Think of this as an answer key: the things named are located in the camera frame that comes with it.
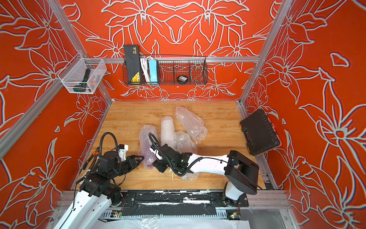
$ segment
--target black box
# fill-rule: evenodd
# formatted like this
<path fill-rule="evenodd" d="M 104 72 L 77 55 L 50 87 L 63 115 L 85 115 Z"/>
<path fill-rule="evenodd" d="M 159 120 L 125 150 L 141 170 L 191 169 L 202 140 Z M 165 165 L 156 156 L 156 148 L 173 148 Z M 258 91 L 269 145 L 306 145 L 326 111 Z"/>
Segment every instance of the black box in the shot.
<path fill-rule="evenodd" d="M 282 145 L 273 124 L 264 110 L 259 109 L 240 122 L 251 155 L 268 152 Z"/>
<path fill-rule="evenodd" d="M 141 74 L 140 54 L 138 46 L 125 45 L 124 55 L 126 58 L 128 81 L 131 84 L 141 84 L 142 74 Z"/>

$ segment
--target rolled bubble wrap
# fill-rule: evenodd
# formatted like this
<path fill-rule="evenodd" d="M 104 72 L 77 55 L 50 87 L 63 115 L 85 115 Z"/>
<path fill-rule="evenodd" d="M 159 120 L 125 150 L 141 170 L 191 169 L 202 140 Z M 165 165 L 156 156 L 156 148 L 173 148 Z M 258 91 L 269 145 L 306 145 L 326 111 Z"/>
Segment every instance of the rolled bubble wrap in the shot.
<path fill-rule="evenodd" d="M 175 148 L 174 133 L 175 129 L 174 129 L 173 118 L 170 116 L 162 117 L 161 133 L 160 133 L 161 146 L 167 144 L 168 146 L 170 146 L 172 149 L 175 150 L 176 148 Z"/>
<path fill-rule="evenodd" d="M 202 118 L 186 108 L 177 106 L 175 108 L 175 117 L 197 143 L 207 136 L 207 128 Z"/>
<path fill-rule="evenodd" d="M 189 134 L 183 131 L 174 133 L 176 148 L 179 153 L 197 153 L 197 144 L 191 140 Z"/>
<path fill-rule="evenodd" d="M 156 137 L 156 127 L 152 125 L 144 125 L 141 128 L 139 138 L 140 138 L 140 150 L 138 152 L 139 155 L 144 156 L 145 159 L 142 161 L 143 166 L 146 169 L 154 168 L 152 166 L 152 163 L 156 160 L 156 156 L 153 152 L 150 151 L 150 147 L 152 145 L 150 139 L 149 139 L 149 133 L 152 133 Z"/>
<path fill-rule="evenodd" d="M 178 131 L 174 133 L 174 138 L 176 141 L 177 151 L 179 153 L 197 153 L 197 144 L 191 140 L 189 134 L 183 131 Z M 197 179 L 199 173 L 186 173 L 182 176 L 182 181 L 192 181 Z"/>

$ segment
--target white plastic sheet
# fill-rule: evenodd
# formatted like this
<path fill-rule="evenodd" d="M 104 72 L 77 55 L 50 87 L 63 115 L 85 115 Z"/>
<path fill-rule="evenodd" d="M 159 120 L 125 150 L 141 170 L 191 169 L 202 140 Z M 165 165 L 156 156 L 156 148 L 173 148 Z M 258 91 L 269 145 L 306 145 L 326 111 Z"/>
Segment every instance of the white plastic sheet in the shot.
<path fill-rule="evenodd" d="M 146 218 L 123 219 L 112 222 L 97 221 L 92 229 L 250 229 L 249 221 L 229 221 L 227 219 L 195 219 L 195 218 Z"/>
<path fill-rule="evenodd" d="M 191 140 L 189 134 L 183 131 L 174 133 L 176 150 L 179 153 L 193 153 L 197 154 L 197 144 Z"/>

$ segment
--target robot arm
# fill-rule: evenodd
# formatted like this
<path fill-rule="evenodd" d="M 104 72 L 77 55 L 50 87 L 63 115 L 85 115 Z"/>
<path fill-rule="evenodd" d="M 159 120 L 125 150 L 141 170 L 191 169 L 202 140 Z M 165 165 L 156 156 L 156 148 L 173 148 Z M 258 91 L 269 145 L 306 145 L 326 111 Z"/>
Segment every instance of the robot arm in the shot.
<path fill-rule="evenodd" d="M 101 155 L 102 142 L 106 134 L 112 135 L 116 148 Z M 91 164 L 89 172 L 82 179 L 79 192 L 65 214 L 58 221 L 55 229 L 87 229 L 91 228 L 99 216 L 109 207 L 118 206 L 122 202 L 121 188 L 111 183 L 111 179 L 126 175 L 137 168 L 143 161 L 143 156 L 131 155 L 126 157 L 127 145 L 117 145 L 112 133 L 104 133 L 101 138 L 99 156 Z"/>
<path fill-rule="evenodd" d="M 152 142 L 150 150 L 157 157 L 153 165 L 161 173 L 170 167 L 178 176 L 196 172 L 226 176 L 230 182 L 225 188 L 225 197 L 231 200 L 238 200 L 243 193 L 257 193 L 259 166 L 238 151 L 231 150 L 229 155 L 223 156 L 180 154 L 167 144 L 160 146 L 153 134 L 149 133 L 149 137 Z"/>

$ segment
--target wooden tabletop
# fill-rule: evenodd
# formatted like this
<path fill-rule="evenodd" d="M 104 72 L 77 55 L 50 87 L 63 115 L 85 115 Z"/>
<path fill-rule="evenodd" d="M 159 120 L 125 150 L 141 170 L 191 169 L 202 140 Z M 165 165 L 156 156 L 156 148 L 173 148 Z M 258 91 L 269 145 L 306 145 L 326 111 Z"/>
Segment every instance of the wooden tabletop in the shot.
<path fill-rule="evenodd" d="M 139 133 L 143 125 L 154 125 L 160 139 L 161 118 L 169 115 L 174 120 L 175 131 L 185 131 L 175 118 L 175 107 L 187 107 L 200 116 L 208 129 L 208 134 L 198 144 L 199 155 L 219 156 L 237 150 L 254 162 L 246 147 L 244 134 L 241 132 L 241 121 L 238 108 L 234 101 L 141 101 L 113 102 L 103 126 L 98 133 L 92 152 L 99 146 L 100 137 L 105 132 L 113 133 L 118 144 L 128 145 L 128 155 L 137 155 L 139 149 Z M 103 141 L 102 153 L 115 147 L 111 136 Z M 116 183 L 122 182 L 124 176 L 115 178 Z M 169 168 L 160 173 L 157 169 L 146 170 L 142 165 L 126 175 L 122 189 L 223 189 L 229 180 L 222 175 L 200 173 L 192 181 L 182 181 Z M 258 185 L 265 188 L 259 173 Z"/>

